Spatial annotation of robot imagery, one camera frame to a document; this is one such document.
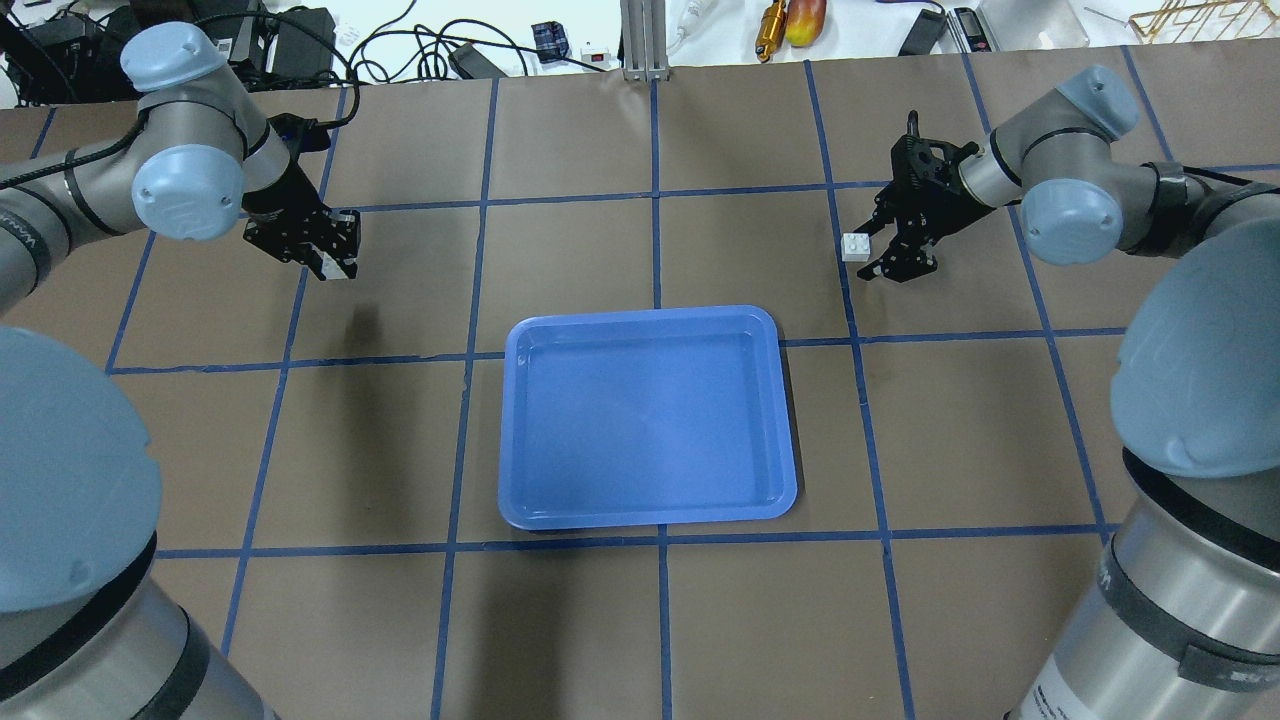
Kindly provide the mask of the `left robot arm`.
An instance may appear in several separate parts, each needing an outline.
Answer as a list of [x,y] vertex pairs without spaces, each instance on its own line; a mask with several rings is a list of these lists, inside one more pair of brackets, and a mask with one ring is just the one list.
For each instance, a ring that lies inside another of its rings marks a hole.
[[82,145],[3,151],[3,716],[274,719],[154,578],[163,477],[108,374],[143,237],[241,228],[319,281],[356,275],[360,219],[300,167],[332,120],[268,117],[198,20],[141,29],[119,55],[138,100]]

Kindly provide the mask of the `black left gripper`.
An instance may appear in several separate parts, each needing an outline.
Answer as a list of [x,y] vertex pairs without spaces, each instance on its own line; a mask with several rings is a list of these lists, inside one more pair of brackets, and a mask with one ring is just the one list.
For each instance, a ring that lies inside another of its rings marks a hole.
[[351,281],[358,273],[361,217],[329,208],[297,161],[261,190],[243,196],[243,238],[280,263],[298,263],[320,281]]

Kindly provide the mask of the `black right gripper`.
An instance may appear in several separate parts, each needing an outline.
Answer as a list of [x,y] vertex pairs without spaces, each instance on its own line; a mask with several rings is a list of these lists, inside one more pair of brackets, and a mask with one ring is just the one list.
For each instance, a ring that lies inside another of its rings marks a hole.
[[[877,228],[892,224],[899,238],[914,232],[936,242],[986,218],[986,205],[960,177],[961,163],[979,152],[977,142],[957,146],[927,138],[919,114],[908,113],[906,129],[890,150],[891,182],[876,196]],[[891,240],[874,261],[858,270],[858,278],[906,283],[932,274],[940,265],[928,240]]]

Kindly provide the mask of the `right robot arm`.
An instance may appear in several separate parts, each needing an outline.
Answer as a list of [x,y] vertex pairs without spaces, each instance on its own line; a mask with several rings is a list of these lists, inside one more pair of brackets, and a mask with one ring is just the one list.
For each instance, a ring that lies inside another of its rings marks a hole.
[[1277,691],[1277,187],[1115,161],[1139,117],[1102,65],[980,142],[927,138],[909,111],[858,228],[896,225],[864,281],[932,273],[943,237],[1012,205],[1046,263],[1174,260],[1110,383],[1135,502],[1012,719],[1238,719]]

